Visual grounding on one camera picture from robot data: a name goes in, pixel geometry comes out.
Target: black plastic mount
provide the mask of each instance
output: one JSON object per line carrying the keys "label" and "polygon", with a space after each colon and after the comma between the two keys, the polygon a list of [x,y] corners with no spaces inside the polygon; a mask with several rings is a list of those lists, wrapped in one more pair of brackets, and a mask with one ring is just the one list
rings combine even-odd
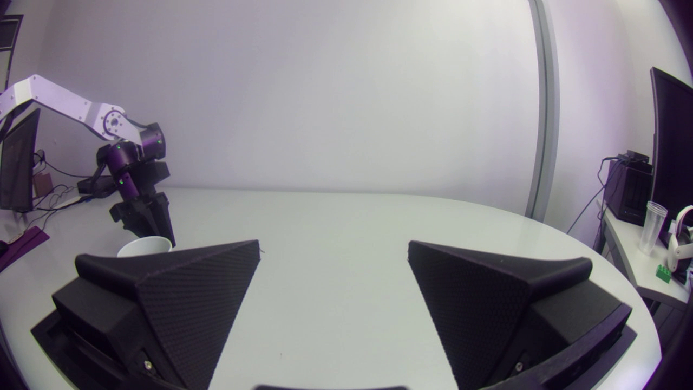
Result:
{"label": "black plastic mount", "polygon": [[123,220],[123,229],[137,237],[162,236],[175,246],[168,204],[165,193],[159,192],[117,203],[111,207],[110,213],[114,222]]}

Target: desk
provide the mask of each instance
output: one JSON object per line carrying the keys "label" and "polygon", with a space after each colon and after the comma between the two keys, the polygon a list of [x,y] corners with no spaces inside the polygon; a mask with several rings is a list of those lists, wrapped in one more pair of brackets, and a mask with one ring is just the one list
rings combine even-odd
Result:
{"label": "desk", "polygon": [[[660,361],[652,318],[628,280],[589,247],[520,215],[423,196],[164,191],[176,249],[259,239],[263,250],[210,389],[456,389],[407,263],[411,239],[540,259],[590,257],[590,279],[633,308],[628,325],[638,333],[600,387],[642,388]],[[0,273],[0,319],[32,389],[69,389],[30,329],[54,310],[51,294],[76,277],[77,254],[115,256],[134,239],[110,221],[115,201],[55,215],[51,239]]]}
{"label": "desk", "polygon": [[601,252],[605,244],[609,247],[614,265],[643,298],[684,311],[688,291],[673,278],[666,283],[656,276],[657,266],[664,264],[667,258],[667,248],[657,240],[650,256],[646,256],[638,249],[641,232],[642,226],[620,221],[606,208],[602,219],[603,237],[596,249]]}

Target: green block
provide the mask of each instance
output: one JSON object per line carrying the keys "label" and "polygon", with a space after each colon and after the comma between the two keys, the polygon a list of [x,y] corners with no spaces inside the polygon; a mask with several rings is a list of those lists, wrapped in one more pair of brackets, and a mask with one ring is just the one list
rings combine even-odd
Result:
{"label": "green block", "polygon": [[672,272],[669,271],[667,267],[660,264],[657,266],[657,278],[668,283],[672,279]]}

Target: textured black surface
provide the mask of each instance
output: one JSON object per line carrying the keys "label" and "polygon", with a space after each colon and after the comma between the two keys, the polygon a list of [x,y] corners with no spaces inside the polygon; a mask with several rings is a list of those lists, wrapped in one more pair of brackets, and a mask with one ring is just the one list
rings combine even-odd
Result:
{"label": "textured black surface", "polygon": [[189,390],[207,389],[260,260],[259,243],[129,258],[78,256],[80,277],[139,302]]}
{"label": "textured black surface", "polygon": [[587,259],[546,262],[416,241],[409,263],[460,389],[484,385],[531,302],[591,270]]}
{"label": "textured black surface", "polygon": [[154,275],[139,285],[145,315],[187,387],[206,389],[257,267],[257,241]]}

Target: computer monitor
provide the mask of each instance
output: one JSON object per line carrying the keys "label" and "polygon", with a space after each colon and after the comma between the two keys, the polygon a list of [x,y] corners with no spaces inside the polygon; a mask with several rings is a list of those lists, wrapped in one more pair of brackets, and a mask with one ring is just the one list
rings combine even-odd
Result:
{"label": "computer monitor", "polygon": [[[667,209],[663,232],[693,205],[693,88],[657,68],[650,70],[655,108],[651,199]],[[693,226],[693,215],[685,220]]]}
{"label": "computer monitor", "polygon": [[2,141],[0,209],[33,210],[31,178],[40,115],[41,109],[37,108],[14,126]]}
{"label": "computer monitor", "polygon": [[31,332],[79,389],[207,389],[260,261],[255,241],[156,255],[79,255]]}

